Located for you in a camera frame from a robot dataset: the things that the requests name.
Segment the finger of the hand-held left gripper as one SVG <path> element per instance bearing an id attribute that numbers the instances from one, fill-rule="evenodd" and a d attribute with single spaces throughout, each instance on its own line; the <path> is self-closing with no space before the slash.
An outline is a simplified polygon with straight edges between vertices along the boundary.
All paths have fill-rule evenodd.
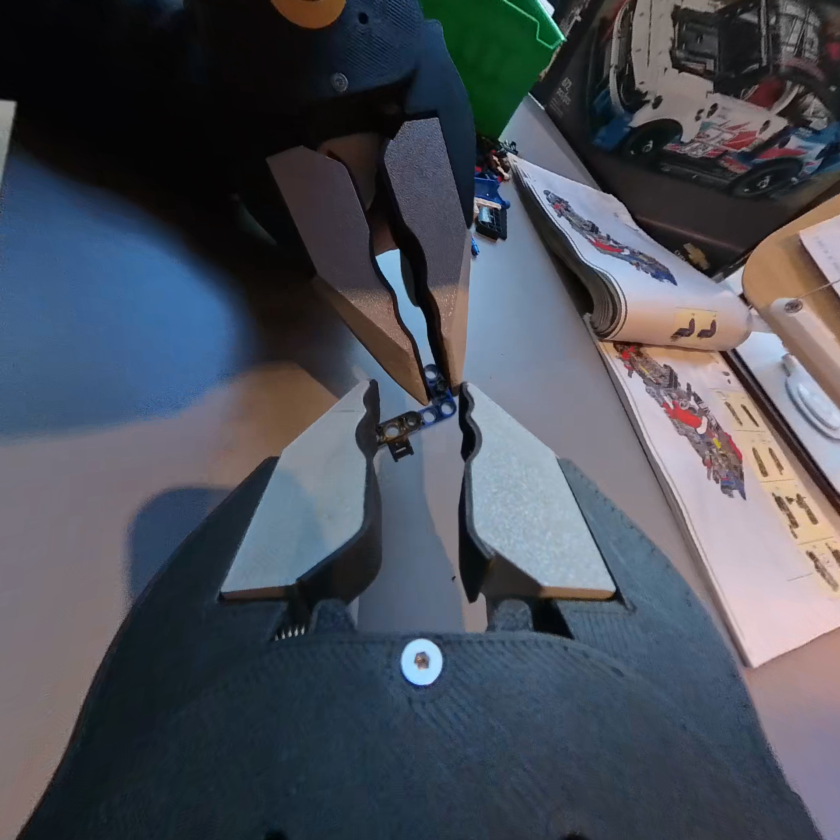
<path id="1" fill-rule="evenodd" d="M 463 213 L 440 121 L 405 121 L 385 147 L 381 177 L 408 299 L 423 314 L 438 370 L 458 392 L 473 255 L 470 216 Z"/>
<path id="2" fill-rule="evenodd" d="M 417 344 L 376 262 L 371 228 L 350 168 L 305 146 L 268 158 L 314 268 L 314 284 L 385 373 L 416 402 L 430 400 Z"/>

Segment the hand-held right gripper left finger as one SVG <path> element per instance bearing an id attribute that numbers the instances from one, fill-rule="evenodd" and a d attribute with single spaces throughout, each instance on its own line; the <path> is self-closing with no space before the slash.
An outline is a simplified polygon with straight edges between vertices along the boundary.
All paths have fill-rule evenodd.
<path id="1" fill-rule="evenodd" d="M 373 582 L 382 564 L 379 419 L 379 386 L 365 380 L 282 450 L 222 598 L 351 603 Z"/>

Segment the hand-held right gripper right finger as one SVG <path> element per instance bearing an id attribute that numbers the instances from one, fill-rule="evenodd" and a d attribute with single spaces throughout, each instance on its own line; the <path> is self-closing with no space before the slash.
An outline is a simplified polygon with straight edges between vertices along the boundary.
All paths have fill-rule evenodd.
<path id="1" fill-rule="evenodd" d="M 558 456 L 471 383 L 458 425 L 460 580 L 469 602 L 602 602 L 616 584 Z"/>

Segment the blue L-shaped toy beam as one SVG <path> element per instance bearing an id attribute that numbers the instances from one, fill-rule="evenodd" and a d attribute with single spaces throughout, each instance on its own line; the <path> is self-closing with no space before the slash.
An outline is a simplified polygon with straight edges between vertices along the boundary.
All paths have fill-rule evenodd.
<path id="1" fill-rule="evenodd" d="M 420 412 L 423 428 L 436 425 L 457 413 L 455 397 L 443 372 L 434 364 L 423 368 L 430 402 Z"/>

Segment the pile of loose toy pieces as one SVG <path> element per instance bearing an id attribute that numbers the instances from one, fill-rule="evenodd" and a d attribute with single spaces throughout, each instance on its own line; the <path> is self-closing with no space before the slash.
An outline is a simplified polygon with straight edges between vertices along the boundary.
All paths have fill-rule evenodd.
<path id="1" fill-rule="evenodd" d="M 478 134 L 474 167 L 474 229 L 493 241 L 508 238 L 510 203 L 500 194 L 502 184 L 511 179 L 511 157 L 515 143 L 507 143 Z"/>

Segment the green plastic bin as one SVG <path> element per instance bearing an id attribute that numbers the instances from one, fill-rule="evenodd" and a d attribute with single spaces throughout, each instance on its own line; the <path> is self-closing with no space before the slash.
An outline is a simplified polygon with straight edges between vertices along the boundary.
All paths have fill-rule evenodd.
<path id="1" fill-rule="evenodd" d="M 564 44 L 537 1 L 422 1 L 467 89 L 476 132 L 499 138 Z"/>

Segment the open building instruction booklet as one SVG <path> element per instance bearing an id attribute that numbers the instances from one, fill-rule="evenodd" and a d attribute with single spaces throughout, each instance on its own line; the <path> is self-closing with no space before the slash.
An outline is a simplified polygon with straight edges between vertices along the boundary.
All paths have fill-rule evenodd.
<path id="1" fill-rule="evenodd" d="M 587 329 L 744 664 L 838 630 L 838 515 L 722 355 L 750 336 L 748 307 L 614 196 L 518 156 L 511 171 L 546 246 L 591 295 Z"/>

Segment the toy car set box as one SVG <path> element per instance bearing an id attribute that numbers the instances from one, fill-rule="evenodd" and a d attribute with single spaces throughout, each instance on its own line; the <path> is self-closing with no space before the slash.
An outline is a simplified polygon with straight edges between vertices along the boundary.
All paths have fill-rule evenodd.
<path id="1" fill-rule="evenodd" d="M 838 193 L 839 4 L 555 2 L 538 100 L 598 186 L 713 276 Z"/>

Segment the white stand base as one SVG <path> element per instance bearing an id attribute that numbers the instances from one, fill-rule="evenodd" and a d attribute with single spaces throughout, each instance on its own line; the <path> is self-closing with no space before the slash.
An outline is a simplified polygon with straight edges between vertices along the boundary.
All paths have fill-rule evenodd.
<path id="1" fill-rule="evenodd" d="M 771 429 L 837 510 L 838 407 L 771 333 L 751 333 L 728 357 Z"/>

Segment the wooden document stand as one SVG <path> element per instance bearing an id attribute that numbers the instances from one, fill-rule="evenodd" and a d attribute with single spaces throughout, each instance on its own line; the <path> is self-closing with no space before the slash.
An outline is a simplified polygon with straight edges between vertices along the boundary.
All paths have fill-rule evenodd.
<path id="1" fill-rule="evenodd" d="M 838 293 L 804 247 L 800 232 L 838 216 L 834 196 L 767 237 L 742 274 L 749 303 L 817 384 L 839 401 Z"/>

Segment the printed instruction sheet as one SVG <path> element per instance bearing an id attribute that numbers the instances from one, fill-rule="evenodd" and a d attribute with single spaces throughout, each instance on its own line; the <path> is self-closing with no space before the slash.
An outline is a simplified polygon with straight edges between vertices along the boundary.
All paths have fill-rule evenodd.
<path id="1" fill-rule="evenodd" d="M 839 296 L 839 216 L 804 228 L 799 238 L 824 277 L 824 286 Z"/>

